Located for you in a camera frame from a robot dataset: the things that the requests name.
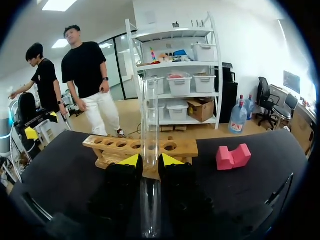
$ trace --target red block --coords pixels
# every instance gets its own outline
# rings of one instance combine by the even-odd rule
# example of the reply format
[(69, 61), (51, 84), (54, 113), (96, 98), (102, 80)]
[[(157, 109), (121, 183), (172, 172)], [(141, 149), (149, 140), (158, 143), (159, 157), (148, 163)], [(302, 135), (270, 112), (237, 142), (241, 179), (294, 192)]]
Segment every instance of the red block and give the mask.
[(231, 151), (234, 160), (233, 168), (241, 168), (247, 165), (251, 158), (251, 152), (247, 144), (240, 144), (236, 150)]
[(240, 144), (236, 150), (229, 151), (227, 146), (220, 146), (216, 154), (216, 166), (218, 170), (231, 170), (247, 165), (251, 153), (247, 144)]
[(220, 146), (216, 154), (216, 167), (218, 170), (231, 170), (234, 166), (234, 157), (227, 146)]

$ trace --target clear glass tube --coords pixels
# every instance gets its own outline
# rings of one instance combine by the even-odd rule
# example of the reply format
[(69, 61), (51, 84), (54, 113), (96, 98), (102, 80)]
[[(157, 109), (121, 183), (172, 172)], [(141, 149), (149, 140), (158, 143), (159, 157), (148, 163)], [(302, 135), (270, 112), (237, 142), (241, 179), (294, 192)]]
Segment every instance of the clear glass tube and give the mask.
[(141, 230), (143, 238), (159, 238), (161, 233), (161, 184), (155, 179), (159, 158), (158, 80), (143, 80), (141, 114)]

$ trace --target computer monitor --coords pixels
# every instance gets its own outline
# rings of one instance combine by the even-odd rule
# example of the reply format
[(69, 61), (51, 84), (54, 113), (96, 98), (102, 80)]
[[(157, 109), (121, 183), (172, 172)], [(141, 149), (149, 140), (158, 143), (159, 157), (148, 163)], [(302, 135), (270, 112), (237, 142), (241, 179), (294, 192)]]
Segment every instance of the computer monitor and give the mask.
[(283, 71), (283, 85), (300, 94), (300, 77), (288, 71)]

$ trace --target black t-shirt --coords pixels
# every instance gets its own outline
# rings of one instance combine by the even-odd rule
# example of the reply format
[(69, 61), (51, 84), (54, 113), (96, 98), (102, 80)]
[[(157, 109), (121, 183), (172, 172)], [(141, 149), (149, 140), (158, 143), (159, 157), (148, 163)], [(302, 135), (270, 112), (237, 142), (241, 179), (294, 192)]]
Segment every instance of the black t-shirt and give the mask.
[(55, 65), (50, 60), (43, 59), (31, 80), (38, 85), (41, 106), (48, 111), (59, 112), (54, 87), (54, 81), (57, 80)]
[(91, 97), (99, 92), (103, 82), (100, 65), (106, 58), (96, 42), (84, 42), (71, 49), (63, 58), (61, 69), (64, 83), (74, 81), (79, 98)]

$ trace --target black tablecloth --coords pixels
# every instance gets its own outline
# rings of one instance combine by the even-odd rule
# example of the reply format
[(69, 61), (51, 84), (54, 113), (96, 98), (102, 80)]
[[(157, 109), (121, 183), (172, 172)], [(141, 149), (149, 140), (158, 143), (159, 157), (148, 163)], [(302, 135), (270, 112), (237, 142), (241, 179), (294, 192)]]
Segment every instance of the black tablecloth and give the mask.
[[(37, 219), (21, 200), (30, 195), (51, 215), (68, 208), (87, 213), (86, 203), (98, 189), (104, 171), (95, 166), (92, 149), (82, 142), (89, 135), (66, 131), (52, 141), (32, 162), (17, 183), (10, 198), (31, 224)], [(252, 157), (246, 167), (218, 171), (216, 154), (219, 146), (236, 149), (247, 144)], [(277, 130), (262, 134), (197, 140), (199, 156), (193, 159), (197, 180), (208, 196), (213, 198), (215, 212), (238, 212), (265, 202), (279, 189), (291, 173), (294, 180), (291, 196), (308, 164), (303, 150), (292, 134)], [(288, 186), (283, 190), (273, 214), (252, 237), (261, 237), (279, 215)]]

